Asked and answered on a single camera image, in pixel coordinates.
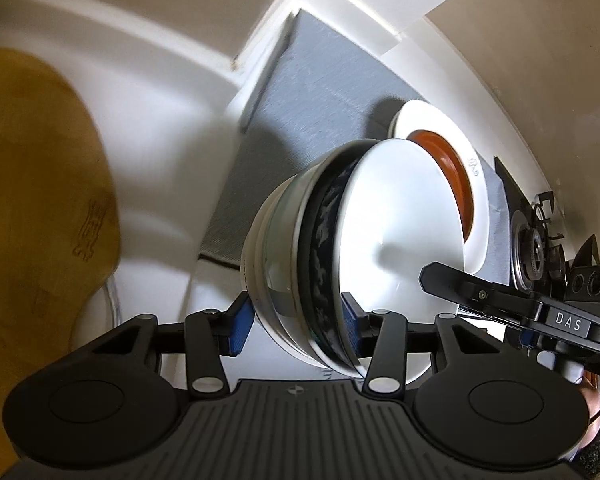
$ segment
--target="gray mat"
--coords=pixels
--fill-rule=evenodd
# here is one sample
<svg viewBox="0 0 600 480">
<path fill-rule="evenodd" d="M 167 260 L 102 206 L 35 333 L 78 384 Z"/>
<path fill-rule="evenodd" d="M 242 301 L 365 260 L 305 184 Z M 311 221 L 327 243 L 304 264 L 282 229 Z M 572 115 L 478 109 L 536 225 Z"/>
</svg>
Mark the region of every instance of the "gray mat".
<svg viewBox="0 0 600 480">
<path fill-rule="evenodd" d="M 288 45 L 253 100 L 234 166 L 202 242 L 201 256 L 237 267 L 256 213 L 276 187 L 350 140 L 385 139 L 407 83 L 323 22 L 301 11 Z M 490 240 L 478 276 L 509 284 L 504 186 L 480 159 L 490 202 Z"/>
<path fill-rule="evenodd" d="M 509 285 L 509 255 L 511 253 L 509 206 L 504 184 L 495 170 L 478 155 L 487 182 L 489 200 L 489 241 L 482 268 L 475 273 L 478 278 L 493 283 Z"/>
</svg>

